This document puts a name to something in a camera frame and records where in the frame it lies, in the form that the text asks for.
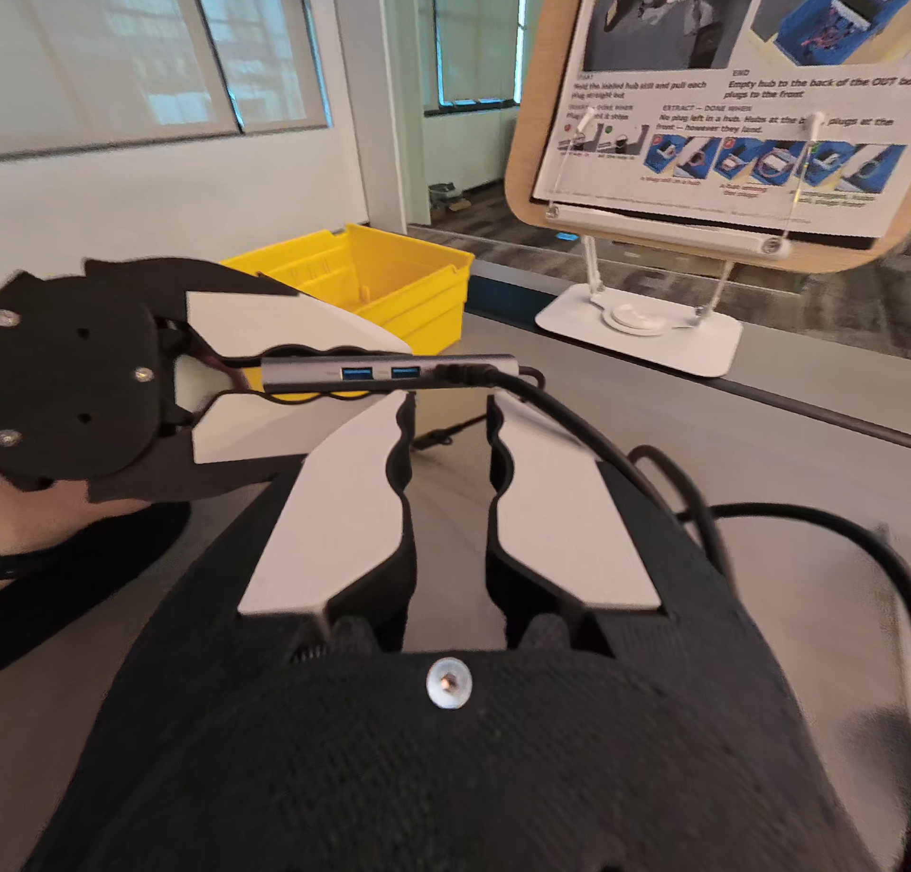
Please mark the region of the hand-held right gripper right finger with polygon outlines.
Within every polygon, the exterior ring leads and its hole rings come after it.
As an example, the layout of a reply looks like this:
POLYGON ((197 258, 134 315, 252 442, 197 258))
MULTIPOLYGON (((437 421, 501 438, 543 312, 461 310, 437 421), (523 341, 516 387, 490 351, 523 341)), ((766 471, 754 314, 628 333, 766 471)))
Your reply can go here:
POLYGON ((487 401, 487 429, 494 499, 485 584, 506 633, 525 633, 542 614, 562 617, 572 634, 603 612, 659 615, 659 593, 598 456, 502 391, 487 401))

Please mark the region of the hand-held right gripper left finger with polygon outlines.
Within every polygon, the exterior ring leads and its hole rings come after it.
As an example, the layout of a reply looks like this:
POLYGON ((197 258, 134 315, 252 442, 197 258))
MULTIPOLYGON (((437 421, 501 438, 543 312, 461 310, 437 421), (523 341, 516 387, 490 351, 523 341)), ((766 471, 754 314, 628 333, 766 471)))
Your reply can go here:
POLYGON ((242 616, 297 614, 328 631, 343 616, 402 634, 416 589, 404 490, 413 394, 360 411, 305 457, 242 598, 242 616))

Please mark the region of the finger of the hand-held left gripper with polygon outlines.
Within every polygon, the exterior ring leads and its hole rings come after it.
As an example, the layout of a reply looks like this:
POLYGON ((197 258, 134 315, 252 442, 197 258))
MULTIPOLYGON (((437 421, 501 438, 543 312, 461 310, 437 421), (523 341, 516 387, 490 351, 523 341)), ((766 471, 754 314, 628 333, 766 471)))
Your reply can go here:
POLYGON ((307 455, 361 414, 388 404, 401 404, 403 394, 355 399, 319 396, 281 403, 254 393, 216 397, 191 429, 196 465, 307 455))
POLYGON ((412 348, 380 325, 305 295, 273 296, 191 291, 188 326, 225 364, 257 363, 270 351, 300 347, 325 355, 351 348, 412 354, 412 348))

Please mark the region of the grey USB hub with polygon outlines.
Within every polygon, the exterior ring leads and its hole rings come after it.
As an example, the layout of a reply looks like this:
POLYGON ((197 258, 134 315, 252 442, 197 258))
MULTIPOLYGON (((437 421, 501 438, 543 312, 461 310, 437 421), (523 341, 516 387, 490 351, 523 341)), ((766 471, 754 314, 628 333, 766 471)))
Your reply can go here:
POLYGON ((338 395, 347 388, 354 392, 380 393, 398 388, 467 387, 466 375, 472 368, 494 368, 508 376, 531 379, 539 390, 546 388, 546 379, 538 369, 519 365, 511 354, 283 356, 265 358, 261 365, 264 391, 271 396, 338 395))

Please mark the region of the yellow storage bin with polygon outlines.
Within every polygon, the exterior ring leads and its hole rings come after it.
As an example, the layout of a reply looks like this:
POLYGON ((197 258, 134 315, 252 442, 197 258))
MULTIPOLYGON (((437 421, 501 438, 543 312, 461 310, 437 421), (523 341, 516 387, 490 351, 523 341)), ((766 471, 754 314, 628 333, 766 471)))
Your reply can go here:
POLYGON ((467 251, 348 224, 222 264, 345 309, 395 334, 415 354, 432 355, 461 340, 473 260, 467 251))

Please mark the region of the person's left hand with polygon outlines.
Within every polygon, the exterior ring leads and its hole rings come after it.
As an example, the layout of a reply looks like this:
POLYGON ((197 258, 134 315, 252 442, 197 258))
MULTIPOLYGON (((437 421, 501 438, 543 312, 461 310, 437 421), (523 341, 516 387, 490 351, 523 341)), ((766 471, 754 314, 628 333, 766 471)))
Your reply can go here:
POLYGON ((45 490, 27 492, 1 479, 1 555, 55 547, 94 523, 149 505, 135 499, 92 502, 85 480, 61 480, 45 490))

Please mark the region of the white metal stand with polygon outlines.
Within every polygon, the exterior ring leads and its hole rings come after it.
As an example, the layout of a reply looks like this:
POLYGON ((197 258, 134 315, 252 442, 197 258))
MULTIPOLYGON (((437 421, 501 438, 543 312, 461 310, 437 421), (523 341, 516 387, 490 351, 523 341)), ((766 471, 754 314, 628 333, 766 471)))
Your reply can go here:
POLYGON ((581 229, 586 281, 568 287, 542 309, 537 327, 699 378, 724 377, 742 338, 742 324, 716 311, 734 264, 746 256, 778 262, 792 248, 788 235, 680 225, 556 201, 548 204, 546 217, 581 229), (681 244, 707 251, 722 261, 722 276, 710 301, 697 307, 611 289, 600 277, 594 232, 615 232, 650 246, 681 244))

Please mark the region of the glass window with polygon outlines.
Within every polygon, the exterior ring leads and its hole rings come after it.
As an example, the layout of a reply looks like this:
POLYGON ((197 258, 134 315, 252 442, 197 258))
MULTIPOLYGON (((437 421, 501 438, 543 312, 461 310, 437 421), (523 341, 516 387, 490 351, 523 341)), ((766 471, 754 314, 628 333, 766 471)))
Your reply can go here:
POLYGON ((18 158, 331 123, 308 0, 1 0, 18 158))
POLYGON ((506 109, 522 93, 528 0, 419 0, 426 112, 506 109))

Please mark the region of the instruction sheet on wooden stand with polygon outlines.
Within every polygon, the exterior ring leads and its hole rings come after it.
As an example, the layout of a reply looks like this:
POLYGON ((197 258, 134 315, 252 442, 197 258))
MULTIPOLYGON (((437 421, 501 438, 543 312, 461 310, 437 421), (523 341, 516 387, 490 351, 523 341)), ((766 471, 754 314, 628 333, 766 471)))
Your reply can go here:
POLYGON ((885 232, 865 250, 783 239, 765 232, 725 228, 715 223, 691 225, 648 219, 643 213, 616 213, 555 202, 536 190, 548 142, 557 125, 560 97, 567 86, 576 28, 584 0, 543 0, 539 31, 506 173, 507 204, 518 219, 540 228, 579 236, 635 243, 648 248, 691 254, 725 263, 746 263, 797 274, 831 274, 871 263, 909 242, 909 193, 885 232))

